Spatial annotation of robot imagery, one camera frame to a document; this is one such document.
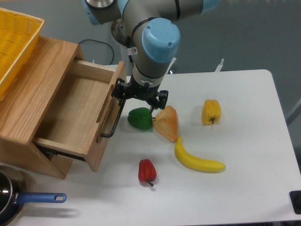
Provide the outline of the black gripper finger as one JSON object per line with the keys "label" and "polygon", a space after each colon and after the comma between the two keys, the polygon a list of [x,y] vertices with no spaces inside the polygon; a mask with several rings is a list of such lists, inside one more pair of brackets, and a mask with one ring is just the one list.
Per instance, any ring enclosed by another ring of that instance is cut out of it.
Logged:
{"label": "black gripper finger", "polygon": [[163,110],[168,100],[169,92],[167,90],[156,91],[156,93],[150,98],[150,113],[156,109]]}
{"label": "black gripper finger", "polygon": [[129,99],[128,84],[121,78],[117,78],[111,96],[116,98],[121,106],[127,99]]}

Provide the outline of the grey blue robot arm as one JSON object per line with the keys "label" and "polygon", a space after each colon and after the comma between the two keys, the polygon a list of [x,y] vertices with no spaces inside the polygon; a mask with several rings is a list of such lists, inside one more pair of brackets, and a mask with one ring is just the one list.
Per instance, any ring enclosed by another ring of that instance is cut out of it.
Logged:
{"label": "grey blue robot arm", "polygon": [[92,24],[121,19],[127,38],[137,49],[129,83],[117,79],[112,96],[120,105],[135,98],[150,109],[164,109],[168,91],[158,88],[176,56],[181,33],[175,22],[214,9],[217,0],[85,0]]}

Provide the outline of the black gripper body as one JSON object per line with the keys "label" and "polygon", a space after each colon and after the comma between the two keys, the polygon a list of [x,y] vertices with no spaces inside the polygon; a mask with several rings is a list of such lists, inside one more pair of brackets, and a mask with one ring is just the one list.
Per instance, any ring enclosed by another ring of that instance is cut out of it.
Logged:
{"label": "black gripper body", "polygon": [[157,96],[159,86],[150,87],[140,85],[133,76],[127,86],[127,99],[135,98],[142,101],[149,101]]}

